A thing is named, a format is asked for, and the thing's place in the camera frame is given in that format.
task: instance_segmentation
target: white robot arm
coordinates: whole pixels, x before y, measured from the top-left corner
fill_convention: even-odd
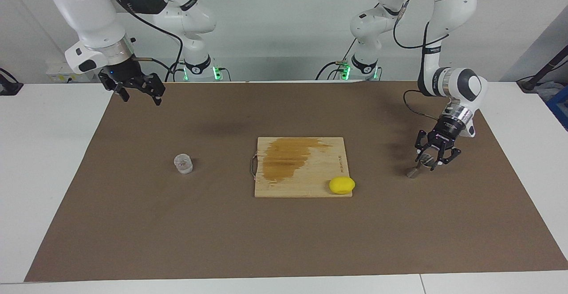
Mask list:
[[[65,52],[67,63],[77,74],[102,68],[99,77],[107,88],[128,100],[124,88],[136,88],[162,102],[165,87],[157,74],[146,76],[140,69],[125,28],[116,20],[111,0],[53,0],[79,42]],[[221,74],[198,33],[215,29],[210,11],[197,0],[119,0],[135,13],[151,14],[162,29],[172,30],[183,41],[182,64],[191,71],[190,80],[218,80]]]
[[[153,15],[152,23],[178,36],[183,42],[183,64],[188,81],[215,81],[215,67],[205,42],[198,34],[215,29],[217,19],[199,0],[119,0],[139,14]]]
[[[404,14],[408,1],[378,0],[374,9],[359,14],[351,22],[351,31],[359,41],[351,57],[353,78],[370,79],[376,69],[381,44],[378,36],[391,31]],[[434,170],[448,164],[461,153],[454,147],[458,136],[474,137],[473,116],[487,92],[487,80],[468,68],[440,67],[442,39],[475,12],[477,0],[434,0],[434,13],[424,31],[422,65],[418,89],[425,96],[450,98],[434,129],[418,133],[416,161]]]
[[[102,68],[101,82],[128,101],[125,88],[135,88],[162,102],[165,87],[157,74],[145,75],[135,60],[126,30],[116,21],[110,0],[53,0],[79,42],[65,51],[67,63],[77,74]]]

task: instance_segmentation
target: yellow object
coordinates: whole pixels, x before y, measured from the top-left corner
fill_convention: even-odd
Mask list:
[[[339,176],[329,182],[329,189],[335,194],[348,194],[355,189],[355,181],[347,176]]]

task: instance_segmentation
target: brown paper mat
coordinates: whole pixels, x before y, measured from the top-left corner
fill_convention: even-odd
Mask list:
[[[410,82],[168,84],[113,97],[26,282],[565,270],[481,114],[416,180]],[[437,115],[443,98],[410,94]],[[344,137],[352,199],[255,199],[258,137]],[[193,157],[180,175],[173,158]]]

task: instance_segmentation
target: black cable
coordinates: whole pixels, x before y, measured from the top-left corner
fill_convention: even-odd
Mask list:
[[[337,72],[342,72],[343,70],[341,69],[335,69],[332,72],[329,72],[329,76],[327,76],[327,80],[329,80],[329,78],[331,78],[331,74],[333,74],[333,72],[335,72],[335,76],[337,76]]]
[[[185,74],[185,69],[177,69],[175,72],[183,72]],[[174,77],[174,82],[176,82],[176,74],[172,74],[172,76]]]
[[[138,62],[156,62],[158,64],[160,64],[160,66],[164,67],[166,69],[166,71],[170,71],[172,68],[169,68],[168,66],[166,66],[165,63],[163,63],[162,61],[158,60],[158,59],[154,59],[154,58],[135,58],[135,61]]]
[[[157,31],[160,31],[162,33],[165,33],[166,35],[169,35],[175,39],[177,39],[177,41],[179,41],[179,52],[177,55],[177,59],[176,62],[174,62],[174,64],[172,64],[172,68],[168,69],[168,73],[166,74],[166,78],[164,80],[164,82],[168,82],[168,78],[170,76],[170,73],[175,70],[175,68],[177,68],[177,65],[179,63],[179,58],[181,58],[181,54],[183,52],[183,41],[181,38],[179,38],[178,36],[174,35],[173,33],[169,32],[169,31],[165,31],[164,29],[157,27],[151,23],[149,23],[148,21],[142,19],[141,17],[139,17],[136,13],[134,13],[134,11],[132,9],[130,9],[130,6],[128,5],[124,5],[120,0],[115,0],[124,10],[126,10],[128,13],[130,13],[130,15],[132,15],[134,18],[142,21],[142,23],[145,23],[146,25],[156,29]]]
[[[347,55],[349,54],[349,52],[351,51],[351,49],[353,48],[353,45],[355,45],[355,41],[357,41],[357,38],[353,39],[353,42],[351,43],[351,45],[349,46],[349,49],[347,49],[347,52],[345,53],[345,56],[343,56],[342,60],[347,59]]]
[[[406,8],[406,6],[408,5],[408,3],[410,3],[410,0],[407,0],[406,3],[404,3],[403,8]],[[420,46],[411,46],[411,47],[410,47],[410,46],[404,46],[404,45],[402,45],[402,44],[398,41],[398,39],[396,38],[396,27],[398,27],[398,23],[399,23],[399,22],[400,22],[400,20],[397,20],[397,21],[395,22],[395,24],[394,24],[394,27],[392,28],[392,38],[394,38],[394,42],[396,42],[396,45],[398,45],[399,47],[404,48],[404,49],[418,49],[418,48],[430,46],[430,45],[433,45],[433,44],[436,43],[436,42],[440,42],[440,41],[442,41],[442,40],[444,40],[444,39],[446,39],[446,38],[448,38],[448,37],[450,36],[450,35],[448,34],[448,35],[445,35],[444,37],[439,38],[438,40],[435,40],[435,41],[432,41],[432,42],[428,42],[428,43],[426,43],[426,44],[424,44],[424,45],[420,45]]]
[[[227,68],[219,68],[219,71],[223,71],[225,70],[227,72],[227,74],[229,75],[229,81],[233,82],[233,79],[231,79],[231,72],[229,71],[229,69]]]
[[[438,118],[434,118],[434,117],[430,116],[429,114],[423,114],[422,112],[418,112],[418,111],[415,111],[414,109],[412,109],[412,108],[410,107],[410,105],[408,104],[408,102],[406,102],[406,94],[407,94],[408,92],[418,92],[419,94],[422,93],[422,92],[420,92],[420,91],[418,91],[418,90],[406,90],[406,91],[404,92],[404,94],[402,95],[402,100],[404,101],[404,104],[406,105],[406,108],[408,108],[408,110],[414,112],[415,114],[418,114],[419,116],[423,116],[423,117],[430,118],[430,119],[432,119],[432,120],[438,121]]]
[[[9,76],[10,78],[12,78],[12,80],[14,80],[16,83],[20,83],[20,82],[18,82],[18,80],[14,76],[12,76],[12,74],[10,72],[8,72],[8,71],[6,71],[2,68],[0,68],[0,71],[4,72],[4,74],[6,74],[6,76]]]
[[[383,67],[378,67],[377,69],[381,69],[381,74],[379,74],[379,79],[377,81],[381,81],[381,78],[383,77]]]
[[[152,62],[156,62],[156,63],[160,64],[160,66],[166,68],[166,70],[167,70],[168,72],[171,72],[170,68],[168,68],[168,66],[166,66],[166,64],[163,63],[162,61],[157,60],[157,59],[154,59],[154,58],[150,58],[150,59],[152,60]]]
[[[333,64],[337,64],[337,63],[335,61],[332,61],[332,62],[326,64],[325,66],[323,66],[323,68],[321,68],[320,72],[318,72],[318,76],[316,77],[316,80],[319,80],[319,77],[324,72],[324,70],[327,69],[327,67],[329,67],[329,66],[333,66]]]
[[[179,70],[179,69],[177,69],[176,63],[172,63],[172,65],[170,66],[170,71],[174,71],[174,70],[173,70],[174,67],[176,67],[176,71]],[[173,74],[172,77],[173,77],[173,79],[174,79],[174,82],[176,82],[176,74]]]
[[[564,63],[562,63],[562,64],[556,66],[554,69],[550,70],[548,73],[550,73],[550,72],[552,72],[552,71],[554,71],[554,70],[558,70],[558,69],[562,68],[562,66],[564,66],[564,65],[567,64],[567,63],[568,63],[568,60],[564,61]],[[515,82],[523,81],[523,80],[528,79],[528,78],[534,78],[535,76],[536,76],[536,74],[533,74],[532,76],[528,76],[528,77],[525,77],[525,78],[520,78],[519,80],[517,80],[517,81],[515,81]]]

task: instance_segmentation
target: wooden cutting board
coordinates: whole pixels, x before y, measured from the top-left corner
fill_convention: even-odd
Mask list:
[[[255,197],[352,197],[329,190],[349,176],[343,138],[258,138]]]

